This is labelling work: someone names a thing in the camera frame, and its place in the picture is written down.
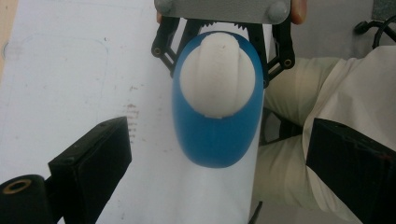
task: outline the white surface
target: white surface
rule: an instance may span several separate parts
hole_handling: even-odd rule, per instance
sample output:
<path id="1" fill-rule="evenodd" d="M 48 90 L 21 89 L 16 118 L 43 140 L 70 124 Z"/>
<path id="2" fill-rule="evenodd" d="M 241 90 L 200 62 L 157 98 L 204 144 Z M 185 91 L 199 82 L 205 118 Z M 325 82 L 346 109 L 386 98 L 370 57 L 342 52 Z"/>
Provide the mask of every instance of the white surface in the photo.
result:
<path id="1" fill-rule="evenodd" d="M 236 39 L 225 33 L 208 35 L 181 68 L 181 90 L 197 112 L 221 119 L 238 112 L 254 90 L 255 71 Z"/>
<path id="2" fill-rule="evenodd" d="M 127 116 L 133 161 L 98 223 L 247 222 L 258 136 L 227 169 L 186 159 L 172 79 L 150 54 L 157 28 L 151 1 L 20 0 L 0 90 L 0 182 L 48 177 L 47 162 L 89 129 Z"/>

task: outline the metal bracket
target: metal bracket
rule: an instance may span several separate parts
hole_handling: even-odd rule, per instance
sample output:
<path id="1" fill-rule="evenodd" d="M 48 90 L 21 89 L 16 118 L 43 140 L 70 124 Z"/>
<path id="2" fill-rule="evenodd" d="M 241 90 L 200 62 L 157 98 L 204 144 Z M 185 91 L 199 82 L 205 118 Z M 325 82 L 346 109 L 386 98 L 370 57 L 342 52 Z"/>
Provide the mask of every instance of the metal bracket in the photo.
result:
<path id="1" fill-rule="evenodd" d="M 171 72 L 171 77 L 173 76 L 177 58 L 187 43 L 198 36 L 202 27 L 217 22 L 187 19 L 186 27 L 184 29 L 183 36 L 181 37 L 177 53 L 174 53 L 171 49 L 171 45 L 179 24 L 179 20 L 180 18 L 163 16 L 151 48 L 151 53 L 153 56 L 160 58 L 168 67 Z M 238 27 L 247 29 L 249 42 L 257 51 L 262 63 L 264 88 L 269 85 L 270 80 L 276 77 L 284 69 L 290 69 L 294 66 L 295 57 L 290 36 L 290 16 L 288 16 L 282 23 L 273 25 L 273 37 L 276 41 L 276 56 L 269 63 L 267 62 L 267 57 L 265 54 L 266 50 L 262 24 L 241 22 L 233 23 Z"/>

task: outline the white table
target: white table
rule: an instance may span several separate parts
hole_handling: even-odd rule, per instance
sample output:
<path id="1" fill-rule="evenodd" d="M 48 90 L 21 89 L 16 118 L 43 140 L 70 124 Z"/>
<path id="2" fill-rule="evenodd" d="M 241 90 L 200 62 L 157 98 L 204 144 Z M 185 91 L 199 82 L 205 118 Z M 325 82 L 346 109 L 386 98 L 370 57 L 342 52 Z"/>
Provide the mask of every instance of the white table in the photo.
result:
<path id="1" fill-rule="evenodd" d="M 150 54 L 155 13 L 147 0 L 20 0 L 0 89 L 1 183 L 49 177 L 47 162 L 97 123 L 126 116 L 133 161 L 98 223 L 248 222 L 259 132 L 226 169 L 184 156 L 172 79 Z"/>

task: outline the gear teeth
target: gear teeth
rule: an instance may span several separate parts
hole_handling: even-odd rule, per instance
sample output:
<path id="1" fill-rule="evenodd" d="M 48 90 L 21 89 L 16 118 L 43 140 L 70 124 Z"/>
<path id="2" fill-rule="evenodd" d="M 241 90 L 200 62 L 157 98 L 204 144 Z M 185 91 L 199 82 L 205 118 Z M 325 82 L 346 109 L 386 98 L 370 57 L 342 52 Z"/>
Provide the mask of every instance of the gear teeth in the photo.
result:
<path id="1" fill-rule="evenodd" d="M 242 28 L 242 30 L 245 30 L 245 29 L 247 28 L 246 25 L 241 24 L 241 23 L 235 23 L 234 25 L 237 26 L 238 29 L 241 29 L 241 28 Z"/>
<path id="2" fill-rule="evenodd" d="M 208 22 L 205 22 L 202 26 L 203 26 L 203 27 L 204 27 L 204 26 L 208 27 L 208 26 L 213 25 L 214 23 L 215 23 L 214 21 L 208 21 Z"/>

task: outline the gray metal plate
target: gray metal plate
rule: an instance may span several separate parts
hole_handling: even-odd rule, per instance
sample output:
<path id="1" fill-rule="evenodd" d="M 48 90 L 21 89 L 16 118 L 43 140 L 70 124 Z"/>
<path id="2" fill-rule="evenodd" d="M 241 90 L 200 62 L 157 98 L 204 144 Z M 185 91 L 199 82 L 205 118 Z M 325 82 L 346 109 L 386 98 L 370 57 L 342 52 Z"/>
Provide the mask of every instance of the gray metal plate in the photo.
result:
<path id="1" fill-rule="evenodd" d="M 290 0 L 154 0 L 164 16 L 212 21 L 279 24 Z"/>

